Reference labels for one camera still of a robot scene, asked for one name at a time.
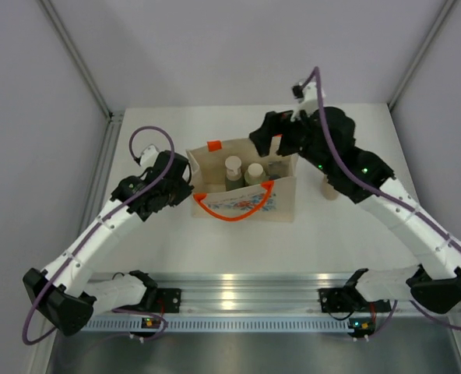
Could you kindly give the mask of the canvas bag with orange handles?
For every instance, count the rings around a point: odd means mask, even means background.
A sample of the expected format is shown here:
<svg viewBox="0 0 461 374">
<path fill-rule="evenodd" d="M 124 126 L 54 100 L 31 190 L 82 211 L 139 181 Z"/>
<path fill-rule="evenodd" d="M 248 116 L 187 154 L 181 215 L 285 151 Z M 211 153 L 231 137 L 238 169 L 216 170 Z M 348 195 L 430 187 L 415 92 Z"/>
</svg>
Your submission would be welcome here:
<svg viewBox="0 0 461 374">
<path fill-rule="evenodd" d="M 291 222 L 294 220 L 298 155 L 281 157 L 276 154 L 280 137 L 273 137 L 270 153 L 260 157 L 250 139 L 231 139 L 208 142 L 205 146 L 187 150 L 194 186 L 191 212 L 197 218 L 216 218 L 226 222 L 244 219 L 256 221 Z M 244 186 L 227 191 L 225 160 L 229 156 L 241 159 L 242 172 L 252 163 L 261 164 L 266 180 L 259 185 Z M 289 161 L 290 175 L 269 179 L 270 161 Z"/>
</svg>

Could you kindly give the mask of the grey-green pump bottle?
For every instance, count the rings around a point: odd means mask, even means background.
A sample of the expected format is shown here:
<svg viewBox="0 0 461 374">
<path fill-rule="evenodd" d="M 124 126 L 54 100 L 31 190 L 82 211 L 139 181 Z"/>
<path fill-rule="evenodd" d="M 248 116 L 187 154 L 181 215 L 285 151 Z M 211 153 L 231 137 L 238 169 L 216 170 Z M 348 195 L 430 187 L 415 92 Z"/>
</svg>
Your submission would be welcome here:
<svg viewBox="0 0 461 374">
<path fill-rule="evenodd" d="M 229 156 L 225 160 L 225 187 L 227 191 L 240 189 L 245 186 L 244 176 L 242 174 L 242 162 L 237 156 Z"/>
</svg>

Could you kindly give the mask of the beige pump bottle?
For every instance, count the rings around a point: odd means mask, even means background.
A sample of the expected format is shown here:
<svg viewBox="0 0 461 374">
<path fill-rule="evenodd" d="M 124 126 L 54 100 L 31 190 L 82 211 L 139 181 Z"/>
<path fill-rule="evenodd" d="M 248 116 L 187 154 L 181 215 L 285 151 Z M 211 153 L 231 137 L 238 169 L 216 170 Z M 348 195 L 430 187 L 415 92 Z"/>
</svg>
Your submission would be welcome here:
<svg viewBox="0 0 461 374">
<path fill-rule="evenodd" d="M 326 175 L 323 176 L 320 191 L 322 196 L 329 201 L 334 201 L 339 197 L 339 193 L 329 184 Z"/>
</svg>

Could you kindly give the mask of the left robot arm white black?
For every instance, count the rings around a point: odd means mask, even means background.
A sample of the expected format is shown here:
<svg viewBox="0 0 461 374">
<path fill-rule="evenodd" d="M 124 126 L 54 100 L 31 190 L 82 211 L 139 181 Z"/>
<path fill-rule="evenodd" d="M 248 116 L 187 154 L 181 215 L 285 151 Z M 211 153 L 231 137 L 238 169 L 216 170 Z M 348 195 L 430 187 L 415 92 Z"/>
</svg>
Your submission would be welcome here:
<svg viewBox="0 0 461 374">
<path fill-rule="evenodd" d="M 93 316 L 121 308 L 151 312 L 159 299 L 156 281 L 140 270 L 99 283 L 90 280 L 132 230 L 192 194 L 186 157 L 149 146 L 141 164 L 145 171 L 120 181 L 102 211 L 67 250 L 44 269 L 31 268 L 23 276 L 36 310 L 67 337 Z"/>
</svg>

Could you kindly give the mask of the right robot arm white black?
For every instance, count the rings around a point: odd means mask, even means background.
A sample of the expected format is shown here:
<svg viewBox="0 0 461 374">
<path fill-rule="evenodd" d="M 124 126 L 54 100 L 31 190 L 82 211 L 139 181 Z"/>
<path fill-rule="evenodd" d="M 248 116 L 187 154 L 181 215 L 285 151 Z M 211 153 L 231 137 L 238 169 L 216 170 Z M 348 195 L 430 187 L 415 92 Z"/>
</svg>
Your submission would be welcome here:
<svg viewBox="0 0 461 374">
<path fill-rule="evenodd" d="M 322 118 L 329 134 L 323 132 Z M 274 136 L 278 156 L 298 154 L 327 178 L 339 194 L 384 224 L 414 255 L 416 264 L 391 270 L 357 270 L 343 286 L 355 310 L 380 300 L 411 301 L 436 314 L 461 302 L 461 242 L 439 225 L 379 156 L 355 144 L 355 122 L 339 108 L 266 113 L 249 139 L 260 157 L 269 155 Z"/>
</svg>

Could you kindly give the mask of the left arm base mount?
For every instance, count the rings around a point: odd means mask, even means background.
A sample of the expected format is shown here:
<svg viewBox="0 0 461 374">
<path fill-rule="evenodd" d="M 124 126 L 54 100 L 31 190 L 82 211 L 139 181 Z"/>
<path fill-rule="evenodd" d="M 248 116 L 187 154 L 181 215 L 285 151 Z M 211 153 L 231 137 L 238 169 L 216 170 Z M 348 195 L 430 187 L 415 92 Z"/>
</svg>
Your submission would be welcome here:
<svg viewBox="0 0 461 374">
<path fill-rule="evenodd" d="M 158 288 L 150 311 L 158 314 L 178 314 L 180 308 L 180 288 Z"/>
</svg>

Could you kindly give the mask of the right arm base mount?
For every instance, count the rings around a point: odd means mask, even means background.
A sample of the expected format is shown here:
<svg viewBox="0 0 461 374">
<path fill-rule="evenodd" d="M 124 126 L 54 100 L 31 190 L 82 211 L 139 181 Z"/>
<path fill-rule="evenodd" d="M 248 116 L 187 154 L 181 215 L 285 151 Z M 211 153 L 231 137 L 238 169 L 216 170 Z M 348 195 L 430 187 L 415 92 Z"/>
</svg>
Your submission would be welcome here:
<svg viewBox="0 0 461 374">
<path fill-rule="evenodd" d="M 320 288 L 318 299 L 323 313 L 349 313 L 354 304 L 343 288 Z"/>
</svg>

